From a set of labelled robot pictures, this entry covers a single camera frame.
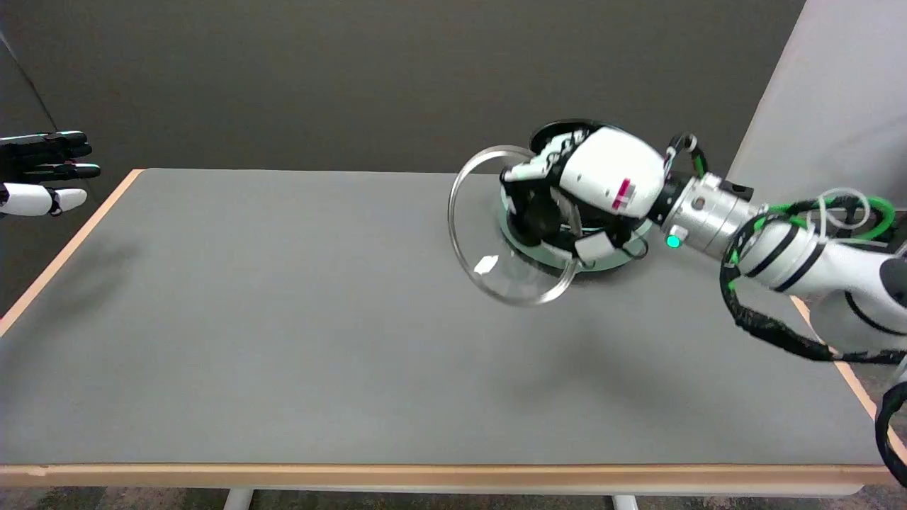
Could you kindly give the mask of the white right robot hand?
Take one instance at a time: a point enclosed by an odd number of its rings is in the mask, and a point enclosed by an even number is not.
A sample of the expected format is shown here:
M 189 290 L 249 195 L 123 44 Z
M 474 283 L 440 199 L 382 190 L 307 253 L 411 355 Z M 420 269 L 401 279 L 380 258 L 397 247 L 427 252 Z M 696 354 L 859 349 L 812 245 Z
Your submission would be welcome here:
M 664 186 L 664 155 L 625 130 L 555 135 L 501 173 L 509 232 L 519 244 L 595 264 L 623 251 Z

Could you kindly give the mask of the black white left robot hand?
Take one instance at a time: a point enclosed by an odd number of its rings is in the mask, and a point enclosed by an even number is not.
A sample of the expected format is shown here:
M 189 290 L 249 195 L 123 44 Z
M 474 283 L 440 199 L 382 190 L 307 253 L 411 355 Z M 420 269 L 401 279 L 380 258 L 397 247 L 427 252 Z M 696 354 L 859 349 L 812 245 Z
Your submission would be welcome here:
M 85 204 L 89 193 L 84 188 L 54 188 L 48 183 L 99 177 L 99 165 L 78 161 L 92 151 L 88 137 L 81 130 L 3 137 L 2 216 L 58 217 Z

